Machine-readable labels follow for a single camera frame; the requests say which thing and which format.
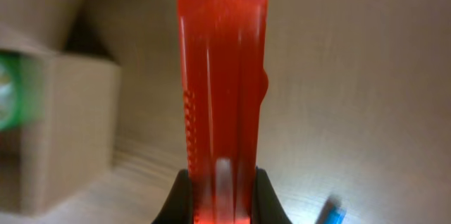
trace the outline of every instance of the brown cardboard box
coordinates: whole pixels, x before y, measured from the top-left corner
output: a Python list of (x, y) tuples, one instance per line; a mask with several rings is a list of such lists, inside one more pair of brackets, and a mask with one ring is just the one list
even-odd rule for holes
[(35, 92), (41, 95), (41, 114), (0, 144), (0, 211), (31, 215), (109, 169), (119, 84), (119, 67), (107, 59), (67, 53), (34, 57), (40, 75), (23, 63), (23, 85), (43, 87)]
[(83, 0), (0, 0), (0, 44), (60, 49)]

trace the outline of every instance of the wooden surface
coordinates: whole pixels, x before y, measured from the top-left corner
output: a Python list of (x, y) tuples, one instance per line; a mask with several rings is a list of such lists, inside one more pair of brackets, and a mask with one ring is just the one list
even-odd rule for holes
[[(451, 218), (451, 0), (270, 0), (257, 163), (293, 223)], [(150, 223), (186, 167), (175, 0), (89, 0), (123, 66), (115, 169), (36, 219)]]

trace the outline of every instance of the red plastic object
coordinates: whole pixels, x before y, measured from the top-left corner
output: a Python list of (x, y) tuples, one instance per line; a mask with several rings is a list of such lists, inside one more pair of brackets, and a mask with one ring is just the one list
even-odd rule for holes
[(194, 223), (249, 223), (268, 0), (178, 0)]

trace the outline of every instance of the blue object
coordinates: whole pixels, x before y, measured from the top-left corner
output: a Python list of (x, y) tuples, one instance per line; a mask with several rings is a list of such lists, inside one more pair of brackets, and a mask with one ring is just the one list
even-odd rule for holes
[(324, 224), (341, 224), (343, 222), (343, 219), (345, 218), (345, 215), (346, 213), (343, 210), (334, 207), (332, 210), (330, 210)]

